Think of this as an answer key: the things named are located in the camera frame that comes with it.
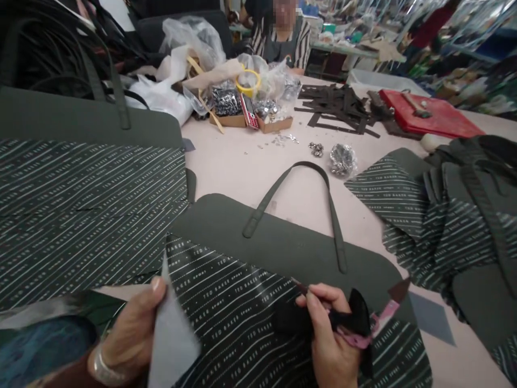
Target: silver bangle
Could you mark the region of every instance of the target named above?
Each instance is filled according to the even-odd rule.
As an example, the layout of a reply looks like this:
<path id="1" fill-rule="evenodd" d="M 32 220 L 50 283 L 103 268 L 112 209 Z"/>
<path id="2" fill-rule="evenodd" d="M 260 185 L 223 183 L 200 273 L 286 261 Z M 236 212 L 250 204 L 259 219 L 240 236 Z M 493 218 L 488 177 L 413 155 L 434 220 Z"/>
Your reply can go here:
<path id="1" fill-rule="evenodd" d="M 115 372 L 104 363 L 102 359 L 102 347 L 99 344 L 95 349 L 95 358 L 93 361 L 94 378 L 108 387 L 120 387 L 128 382 L 128 376 L 123 373 Z"/>

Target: hand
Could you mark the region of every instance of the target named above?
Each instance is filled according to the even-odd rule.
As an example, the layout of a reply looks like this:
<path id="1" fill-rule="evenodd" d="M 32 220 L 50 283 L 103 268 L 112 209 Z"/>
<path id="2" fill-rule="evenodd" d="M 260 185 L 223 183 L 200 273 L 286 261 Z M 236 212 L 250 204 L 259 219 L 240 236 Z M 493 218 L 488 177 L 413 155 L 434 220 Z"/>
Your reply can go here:
<path id="1" fill-rule="evenodd" d="M 107 367 L 124 373 L 129 379 L 137 377 L 151 362 L 156 307 L 165 296 L 162 278 L 152 279 L 151 287 L 135 295 L 125 305 L 106 340 L 99 344 L 102 360 Z M 94 376 L 92 351 L 88 368 Z"/>
<path id="2" fill-rule="evenodd" d="M 314 327 L 312 362 L 318 386 L 357 387 L 360 350 L 350 346 L 339 334 L 332 331 L 327 310 L 332 306 L 342 313 L 352 312 L 343 291 L 321 283 L 310 285 L 307 297 L 300 295 L 296 298 L 296 304 L 300 307 L 307 306 L 311 315 Z"/>

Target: striped shirt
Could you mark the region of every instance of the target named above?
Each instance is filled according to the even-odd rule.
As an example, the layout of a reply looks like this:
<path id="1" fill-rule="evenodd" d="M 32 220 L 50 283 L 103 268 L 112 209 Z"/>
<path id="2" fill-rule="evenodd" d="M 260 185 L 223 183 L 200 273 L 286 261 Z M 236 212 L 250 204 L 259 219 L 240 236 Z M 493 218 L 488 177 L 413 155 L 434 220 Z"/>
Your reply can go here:
<path id="1" fill-rule="evenodd" d="M 262 57 L 264 55 L 264 46 L 266 45 L 266 38 L 262 38 L 262 29 L 264 28 L 264 18 L 262 18 L 260 25 L 255 29 L 255 33 L 251 38 L 251 49 L 255 55 Z M 309 54 L 311 53 L 311 26 L 304 19 L 302 20 L 302 27 L 298 34 L 296 41 L 295 56 L 292 59 L 294 68 L 305 69 L 309 61 Z M 276 29 L 273 26 L 271 32 L 271 40 L 277 40 Z M 292 32 L 287 41 L 292 41 Z"/>

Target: yellow tape roll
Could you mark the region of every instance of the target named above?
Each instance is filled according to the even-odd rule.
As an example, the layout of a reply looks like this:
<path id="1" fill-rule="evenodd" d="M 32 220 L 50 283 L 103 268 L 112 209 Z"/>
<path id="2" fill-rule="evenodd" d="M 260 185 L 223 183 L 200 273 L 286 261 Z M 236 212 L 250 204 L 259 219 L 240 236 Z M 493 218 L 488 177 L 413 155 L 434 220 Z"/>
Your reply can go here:
<path id="1" fill-rule="evenodd" d="M 257 89 L 259 88 L 260 86 L 260 76 L 254 72 L 253 70 L 244 70 L 245 73 L 251 73 L 253 74 L 256 78 L 257 78 L 257 83 L 255 84 L 254 87 L 251 87 L 251 88 L 245 88 L 243 87 L 240 83 L 239 83 L 239 77 L 237 77 L 235 79 L 235 84 L 237 85 L 237 90 L 239 92 L 241 92 L 242 94 L 245 94 L 246 96 L 250 97 L 250 98 L 253 98 Z"/>

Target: person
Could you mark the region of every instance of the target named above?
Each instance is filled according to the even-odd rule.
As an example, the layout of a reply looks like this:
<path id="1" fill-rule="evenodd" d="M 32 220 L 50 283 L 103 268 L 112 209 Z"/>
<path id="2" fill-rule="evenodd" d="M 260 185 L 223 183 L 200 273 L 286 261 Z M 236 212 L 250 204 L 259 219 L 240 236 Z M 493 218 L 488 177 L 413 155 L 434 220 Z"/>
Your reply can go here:
<path id="1" fill-rule="evenodd" d="M 151 362 L 156 307 L 165 292 L 165 281 L 154 278 L 149 289 L 135 295 L 126 304 L 104 342 L 76 363 L 54 374 L 44 385 L 34 386 L 104 388 L 106 373 L 112 371 L 123 375 L 124 380 L 111 386 L 138 386 L 139 377 Z M 327 312 L 329 306 L 337 311 L 351 312 L 343 291 L 321 283 L 310 285 L 307 296 L 300 295 L 296 304 L 307 307 L 312 319 L 312 361 L 318 386 L 357 388 L 360 350 L 348 345 L 332 331 Z M 108 372 L 99 370 L 98 354 Z"/>
<path id="2" fill-rule="evenodd" d="M 250 48 L 267 63 L 286 59 L 294 73 L 303 75 L 311 51 L 311 28 L 297 15 L 296 4 L 296 0 L 273 0 L 273 9 L 258 21 Z"/>
<path id="3" fill-rule="evenodd" d="M 427 20 L 425 18 L 421 20 L 422 24 L 416 31 L 410 29 L 413 40 L 404 51 L 406 63 L 402 66 L 402 73 L 407 73 L 412 68 L 420 52 L 436 38 L 440 29 L 456 12 L 460 2 L 461 0 L 449 0 L 443 7 L 435 10 Z"/>

